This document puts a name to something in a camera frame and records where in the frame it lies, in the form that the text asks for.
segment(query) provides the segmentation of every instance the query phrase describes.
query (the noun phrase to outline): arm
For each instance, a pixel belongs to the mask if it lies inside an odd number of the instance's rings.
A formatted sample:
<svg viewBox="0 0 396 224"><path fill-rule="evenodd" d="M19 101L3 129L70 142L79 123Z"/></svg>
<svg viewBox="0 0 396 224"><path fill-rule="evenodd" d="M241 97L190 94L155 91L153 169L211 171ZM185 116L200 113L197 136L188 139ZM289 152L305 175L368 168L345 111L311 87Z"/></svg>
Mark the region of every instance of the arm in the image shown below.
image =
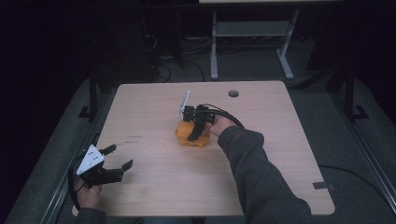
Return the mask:
<svg viewBox="0 0 396 224"><path fill-rule="evenodd" d="M106 213L98 210L100 204L100 192L102 186L92 186L88 188L80 180L76 185L78 203L80 209L75 224L104 224L106 223Z"/></svg>
<svg viewBox="0 0 396 224"><path fill-rule="evenodd" d="M247 223L310 223L308 204L291 192L277 168L262 149L262 134L217 120L210 132L219 135L236 181L239 201Z"/></svg>

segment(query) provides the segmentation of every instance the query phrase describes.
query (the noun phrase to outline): table top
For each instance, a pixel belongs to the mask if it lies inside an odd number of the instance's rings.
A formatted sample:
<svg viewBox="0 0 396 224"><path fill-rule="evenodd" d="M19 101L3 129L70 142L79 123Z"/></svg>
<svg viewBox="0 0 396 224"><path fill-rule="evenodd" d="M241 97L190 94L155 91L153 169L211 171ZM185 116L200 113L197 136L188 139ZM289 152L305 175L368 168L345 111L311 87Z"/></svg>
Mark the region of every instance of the table top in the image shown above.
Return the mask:
<svg viewBox="0 0 396 224"><path fill-rule="evenodd" d="M230 97L228 91L239 92ZM212 104L265 137L264 150L297 197L314 215L334 205L285 85L280 81L128 84L118 89L98 148L117 150L104 167L134 160L120 183L104 185L102 207L109 216L243 215L230 164L211 135L204 148L183 147L175 136L179 106Z"/></svg>

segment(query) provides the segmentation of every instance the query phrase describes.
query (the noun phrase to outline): round hole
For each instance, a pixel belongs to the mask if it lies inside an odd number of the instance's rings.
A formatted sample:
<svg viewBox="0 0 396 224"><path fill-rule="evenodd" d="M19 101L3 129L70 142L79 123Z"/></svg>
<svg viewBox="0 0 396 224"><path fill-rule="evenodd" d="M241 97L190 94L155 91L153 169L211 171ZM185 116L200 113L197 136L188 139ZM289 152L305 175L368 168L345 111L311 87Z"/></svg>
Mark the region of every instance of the round hole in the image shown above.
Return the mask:
<svg viewBox="0 0 396 224"><path fill-rule="evenodd" d="M239 92L238 91L234 91L234 90L228 91L228 95L233 97L233 98L235 98L235 97L237 97L239 95Z"/></svg>

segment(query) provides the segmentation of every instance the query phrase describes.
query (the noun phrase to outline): wire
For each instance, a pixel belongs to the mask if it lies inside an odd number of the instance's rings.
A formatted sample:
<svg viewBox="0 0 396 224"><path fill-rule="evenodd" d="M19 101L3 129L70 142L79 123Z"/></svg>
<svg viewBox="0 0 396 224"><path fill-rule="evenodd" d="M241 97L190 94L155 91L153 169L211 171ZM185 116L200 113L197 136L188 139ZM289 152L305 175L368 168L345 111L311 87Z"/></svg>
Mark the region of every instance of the wire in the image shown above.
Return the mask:
<svg viewBox="0 0 396 224"><path fill-rule="evenodd" d="M159 65L162 66L162 67L164 67L164 68L165 68L166 70L168 70L168 72L169 72L169 75L168 75L168 77L166 78L165 81L162 81L162 79L161 79L162 76L161 76L161 74L159 73L160 81L161 81L162 83L165 83L165 82L169 81L169 79L171 78L171 76L172 76L172 71L171 71L171 69L170 69L168 66L166 66L165 64L159 63Z"/></svg>
<svg viewBox="0 0 396 224"><path fill-rule="evenodd" d="M73 160L72 165L69 167L69 170L67 173L67 185L69 188L70 198L71 198L73 204L75 205L75 207L77 208L77 210L79 210L79 204L78 204L78 200L77 200L77 193L74 190L74 182L76 179L76 175L74 174L74 167L76 166L76 163L83 158L84 158L84 155L77 156Z"/></svg>
<svg viewBox="0 0 396 224"><path fill-rule="evenodd" d="M82 189L82 187L84 187L84 185L85 185L85 183L83 183L83 184L81 185L81 187L79 187L79 189L76 191L76 194L79 193L79 191Z"/></svg>
<svg viewBox="0 0 396 224"><path fill-rule="evenodd" d="M319 165L318 167L320 168L328 168L328 169L334 169L334 170L339 170L339 171L344 171L347 172L351 175L356 176L357 178L359 178L360 180L364 181L366 184L368 184L372 189L375 190L375 192L382 198L382 200L384 200L384 202L387 204L388 208L390 208L390 211L392 212L392 214L395 216L395 214L393 213L393 209L390 206L390 204L388 203L388 200L385 198L384 194L381 193L381 191L379 191L379 189L372 184L370 181L368 181L367 179L365 179L363 176L358 175L356 173L354 173L353 171L350 171L348 169L345 168L341 168L341 167L336 167L336 166L330 166L330 165Z"/></svg>
<svg viewBox="0 0 396 224"><path fill-rule="evenodd" d="M208 109L205 111L195 111L194 114L217 114L217 115L222 115L223 117L226 117L227 119L232 120L236 125L239 127L244 128L244 125L234 116L227 112L219 111L219 110L214 110L214 109Z"/></svg>
<svg viewBox="0 0 396 224"><path fill-rule="evenodd" d="M217 110L219 110L219 111L222 111L222 112L225 112L225 113L227 113L227 114L228 114L228 112L227 112L227 111L225 111L225 110L223 110L223 109L221 109L221 108L218 108L218 107L217 107L217 106L215 106L215 105L210 105L210 104L203 104L203 105L209 105L209 106L212 106L212 107L216 108Z"/></svg>
<svg viewBox="0 0 396 224"><path fill-rule="evenodd" d="M195 65L195 66L201 71L201 74L202 74L202 81L205 82L205 73L204 73L204 70L202 70L202 68L201 68L197 63L193 63L193 62L190 62L190 61L184 61L184 60L183 60L183 62L184 62L184 63L191 63L191 64Z"/></svg>

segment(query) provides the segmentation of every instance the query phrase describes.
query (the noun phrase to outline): orange object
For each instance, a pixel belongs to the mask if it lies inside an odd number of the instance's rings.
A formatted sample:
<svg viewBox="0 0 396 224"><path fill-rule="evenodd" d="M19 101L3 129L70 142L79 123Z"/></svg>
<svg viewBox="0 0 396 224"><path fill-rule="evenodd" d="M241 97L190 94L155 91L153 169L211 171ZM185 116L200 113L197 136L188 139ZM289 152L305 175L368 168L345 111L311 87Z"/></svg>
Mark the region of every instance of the orange object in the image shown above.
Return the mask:
<svg viewBox="0 0 396 224"><path fill-rule="evenodd" d="M199 138L195 141L189 141L187 138L192 133L192 129L194 128L194 122L186 122L181 120L176 129L176 137L181 145L185 147L204 147L209 141L210 133L203 134L199 136Z"/></svg>

